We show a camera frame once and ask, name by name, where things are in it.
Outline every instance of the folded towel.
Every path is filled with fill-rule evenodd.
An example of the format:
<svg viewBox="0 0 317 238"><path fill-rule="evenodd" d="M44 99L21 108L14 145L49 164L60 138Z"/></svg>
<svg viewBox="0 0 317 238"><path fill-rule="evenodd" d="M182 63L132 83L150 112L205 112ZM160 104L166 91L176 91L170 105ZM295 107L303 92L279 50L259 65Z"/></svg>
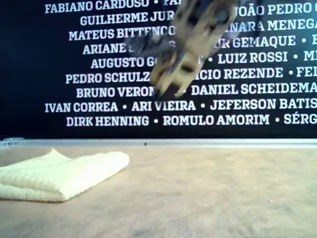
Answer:
<svg viewBox="0 0 317 238"><path fill-rule="evenodd" d="M0 167L0 198L67 201L128 164L129 156L122 152L70 159L51 149L46 155Z"/></svg>

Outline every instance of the motion-blurred robot arm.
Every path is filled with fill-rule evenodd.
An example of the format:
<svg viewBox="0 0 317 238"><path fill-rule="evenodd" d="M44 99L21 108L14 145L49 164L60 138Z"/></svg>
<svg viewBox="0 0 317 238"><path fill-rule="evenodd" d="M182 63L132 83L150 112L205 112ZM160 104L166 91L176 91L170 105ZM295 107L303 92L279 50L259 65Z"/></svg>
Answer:
<svg viewBox="0 0 317 238"><path fill-rule="evenodd" d="M170 22L176 31L172 39L150 33L126 40L135 56L158 58L150 76L157 99L172 100L182 96L204 61L222 48L222 45L216 47L220 38L231 41L238 36L238 33L225 31L236 18L235 8L244 2L183 0Z"/></svg>

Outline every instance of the table surface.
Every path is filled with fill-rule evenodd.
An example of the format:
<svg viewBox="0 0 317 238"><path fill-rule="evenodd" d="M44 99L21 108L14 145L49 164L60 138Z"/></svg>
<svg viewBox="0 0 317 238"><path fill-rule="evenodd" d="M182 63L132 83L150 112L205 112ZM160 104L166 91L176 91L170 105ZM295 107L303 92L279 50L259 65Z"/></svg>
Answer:
<svg viewBox="0 0 317 238"><path fill-rule="evenodd" d="M127 168L63 203L0 200L4 238L316 238L317 150L55 147ZM49 148L0 151L0 166Z"/></svg>

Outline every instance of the white cloth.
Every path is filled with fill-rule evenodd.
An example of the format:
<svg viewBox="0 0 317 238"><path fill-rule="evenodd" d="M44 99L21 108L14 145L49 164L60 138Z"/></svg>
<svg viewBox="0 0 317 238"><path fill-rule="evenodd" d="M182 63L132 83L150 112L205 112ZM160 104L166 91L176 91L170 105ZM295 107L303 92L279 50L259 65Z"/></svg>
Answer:
<svg viewBox="0 0 317 238"><path fill-rule="evenodd" d="M70 159L51 149L46 155L0 167L0 198L66 201L128 164L129 156L122 152Z"/></svg>

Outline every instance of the black wall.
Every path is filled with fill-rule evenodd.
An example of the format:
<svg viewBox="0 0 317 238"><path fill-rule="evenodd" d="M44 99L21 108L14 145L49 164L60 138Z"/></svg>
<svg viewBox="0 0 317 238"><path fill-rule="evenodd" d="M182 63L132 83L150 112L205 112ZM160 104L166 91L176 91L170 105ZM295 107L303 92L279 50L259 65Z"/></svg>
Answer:
<svg viewBox="0 0 317 238"><path fill-rule="evenodd" d="M120 13L143 13L149 19L154 11L176 10L177 5L162 7L154 0L143 0L147 7L120 8L47 13L45 4L58 3L45 0L10 1L4 3L1 14L1 83L0 83L0 137L24 138L315 138L317 123L317 5L312 1L294 4L287 1L264 1L263 44L247 47L252 38L251 29L256 17L252 6L247 4L249 16L239 16L236 20L242 31L239 38L229 48L222 49L207 61L200 77L188 88L184 97L176 102L189 104L184 111L157 110L148 95L147 75L153 63L144 59L144 66L92 68L95 59L110 60L128 58L128 53L107 53L84 55L85 46L92 44L122 43L118 28L167 26L168 21L141 21L135 23L81 25L82 16ZM69 40L70 31L107 30L107 39ZM221 63L221 59L235 54L238 61ZM276 72L272 77L252 74L252 70L268 69ZM115 78L119 72L139 72L138 82L107 82L109 76ZM101 75L100 83L66 83L67 74ZM212 79L212 74L219 79ZM227 87L226 94L206 94L203 88L215 85ZM108 88L115 96L83 98L79 89ZM129 95L131 90L141 90L143 96ZM222 103L237 103L226 106L225 110L211 110L218 100ZM109 102L118 111L75 112L78 103ZM140 102L152 105L140 110ZM52 112L60 109L58 104L66 103L68 112ZM185 116L201 115L197 124ZM139 116L143 125L110 126L112 119ZM91 125L69 126L67 118L92 117ZM96 117L106 117L106 125L96 126Z"/></svg>

